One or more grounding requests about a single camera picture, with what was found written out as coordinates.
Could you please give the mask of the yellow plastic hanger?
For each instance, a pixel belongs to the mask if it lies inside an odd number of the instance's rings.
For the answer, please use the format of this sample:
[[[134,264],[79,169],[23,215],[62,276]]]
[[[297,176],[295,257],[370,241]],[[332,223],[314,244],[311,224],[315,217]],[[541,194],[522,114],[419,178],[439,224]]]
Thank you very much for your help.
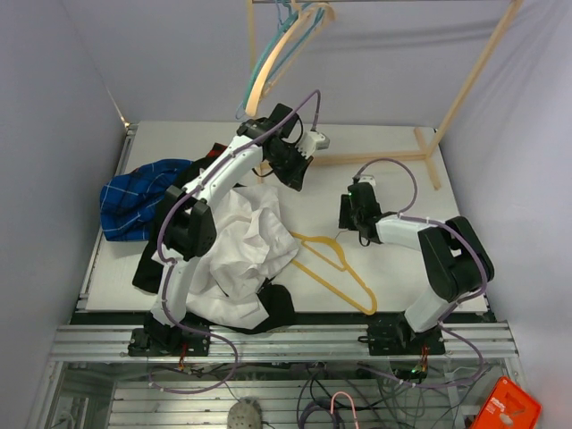
[[[334,268],[340,273],[348,273],[351,278],[357,283],[357,285],[361,288],[361,290],[370,298],[370,307],[366,308],[355,301],[352,297],[348,296],[327,280],[325,280],[322,276],[315,273],[314,271],[310,270],[307,266],[301,264],[297,259],[292,259],[291,262],[303,273],[307,276],[312,278],[315,282],[318,282],[322,286],[324,286],[328,291],[336,295],[339,299],[344,301],[345,303],[352,306],[358,312],[364,315],[374,315],[378,310],[378,303],[377,298],[374,292],[366,285],[366,283],[361,279],[361,277],[357,274],[357,272],[351,267],[348,263],[347,258],[345,256],[345,252],[341,244],[334,238],[326,237],[326,236],[307,236],[303,235],[294,231],[290,232],[290,235],[300,241],[300,245],[305,248],[306,250],[310,251],[312,254],[317,256],[319,259],[323,260],[326,264],[330,267]],[[330,258],[324,256],[322,253],[318,252],[314,248],[311,247],[311,244],[321,244],[325,245],[329,249],[331,249],[336,257],[338,258],[338,263],[333,262]]]

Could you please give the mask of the white shirt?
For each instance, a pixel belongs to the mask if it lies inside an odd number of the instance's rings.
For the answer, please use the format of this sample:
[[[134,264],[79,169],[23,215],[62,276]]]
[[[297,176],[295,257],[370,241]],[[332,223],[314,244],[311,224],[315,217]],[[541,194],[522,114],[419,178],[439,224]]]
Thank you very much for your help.
[[[282,223],[277,188],[258,184],[230,190],[214,220],[214,245],[194,269],[179,268],[172,278],[189,286],[186,311],[245,333],[293,324],[291,295],[273,282],[299,251]]]

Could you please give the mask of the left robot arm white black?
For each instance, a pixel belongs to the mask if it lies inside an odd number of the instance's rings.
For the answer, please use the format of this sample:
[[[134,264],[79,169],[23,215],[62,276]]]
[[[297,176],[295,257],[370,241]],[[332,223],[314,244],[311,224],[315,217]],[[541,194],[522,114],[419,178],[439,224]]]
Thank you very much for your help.
[[[257,165],[269,163],[280,183],[302,190],[315,147],[302,148],[287,138],[299,121],[295,109],[278,104],[269,117],[249,119],[236,131],[228,147],[194,180],[170,187],[164,196],[164,219],[157,235],[156,258],[163,266],[156,303],[147,313],[143,330],[161,354],[171,355],[182,344],[183,332],[208,332],[181,323],[186,316],[189,286],[173,281],[179,268],[194,269],[214,245],[214,210],[223,197]]]

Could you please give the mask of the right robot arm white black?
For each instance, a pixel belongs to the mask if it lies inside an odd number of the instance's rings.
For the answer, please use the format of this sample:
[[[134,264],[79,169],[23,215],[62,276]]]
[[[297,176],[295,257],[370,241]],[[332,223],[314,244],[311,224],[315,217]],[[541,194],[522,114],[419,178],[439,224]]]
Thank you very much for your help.
[[[339,227],[357,231],[363,245],[397,245],[421,253],[428,289],[402,315],[405,325],[394,332],[395,346],[416,352],[425,332],[442,322],[461,303],[486,292],[494,266],[467,218],[435,221],[384,212],[374,186],[355,180],[341,196]]]

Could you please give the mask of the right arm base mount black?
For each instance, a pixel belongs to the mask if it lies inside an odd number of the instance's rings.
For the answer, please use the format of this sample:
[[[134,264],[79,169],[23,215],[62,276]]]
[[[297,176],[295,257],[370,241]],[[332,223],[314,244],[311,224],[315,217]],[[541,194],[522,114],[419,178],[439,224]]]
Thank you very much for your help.
[[[425,332],[414,332],[403,313],[384,315],[369,324],[365,335],[357,341],[367,345],[371,356],[442,355],[445,346],[441,331],[431,328]]]

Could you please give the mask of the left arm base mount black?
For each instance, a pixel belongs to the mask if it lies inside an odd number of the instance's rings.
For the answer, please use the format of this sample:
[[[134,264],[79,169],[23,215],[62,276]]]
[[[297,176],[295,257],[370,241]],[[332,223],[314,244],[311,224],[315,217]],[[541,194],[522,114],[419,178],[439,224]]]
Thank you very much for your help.
[[[137,328],[128,344],[130,357],[206,357],[210,348],[208,335],[184,331],[179,327],[161,328],[158,332]]]

